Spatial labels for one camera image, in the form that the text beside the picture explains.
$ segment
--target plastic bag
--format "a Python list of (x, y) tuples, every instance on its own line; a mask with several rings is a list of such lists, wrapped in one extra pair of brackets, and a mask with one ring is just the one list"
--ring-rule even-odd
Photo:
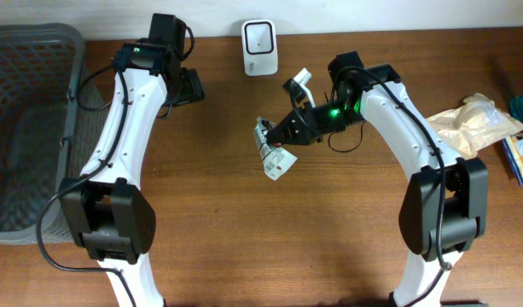
[(435, 114), (427, 122), (442, 140), (463, 158), (477, 156), (477, 151), (523, 130), (523, 124), (494, 107), (494, 101), (482, 94), (464, 99), (465, 105)]

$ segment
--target white wall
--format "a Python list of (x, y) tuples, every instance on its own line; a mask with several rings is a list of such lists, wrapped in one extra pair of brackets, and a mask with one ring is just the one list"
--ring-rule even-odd
[(155, 12), (176, 14), (197, 37), (240, 35), (257, 18), (278, 34), (523, 26), (523, 0), (0, 0), (0, 25), (57, 21), (86, 39), (140, 38)]

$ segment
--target table surface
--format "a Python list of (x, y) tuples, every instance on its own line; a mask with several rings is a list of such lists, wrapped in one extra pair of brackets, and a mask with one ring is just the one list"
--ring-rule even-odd
[[(109, 63), (122, 41), (88, 42), (86, 63)], [(322, 102), (327, 65), (357, 50), (366, 67), (391, 63), (424, 116), (482, 93), (507, 110), (523, 93), (523, 28), (360, 32), (279, 36), (279, 70), (244, 73), (240, 38), (198, 38), (184, 62), (196, 68), (206, 99), (156, 120), (142, 168), (142, 193), (157, 214), (149, 254), (170, 305), (315, 305), (385, 299), (403, 273), (407, 247), (398, 212), (404, 173), (373, 126), (353, 153), (325, 142), (287, 147), (299, 159), (273, 182), (253, 140), (257, 116), (289, 111), (282, 84), (303, 67)], [(99, 77), (106, 99), (113, 76)], [(334, 137), (357, 142), (358, 127)], [(453, 269), (443, 300), (523, 306), (523, 187), (500, 142), (479, 152), (489, 173), (487, 231)], [(96, 265), (72, 244), (55, 259)], [(0, 246), (0, 306), (116, 305), (105, 275), (49, 267), (36, 246)]]

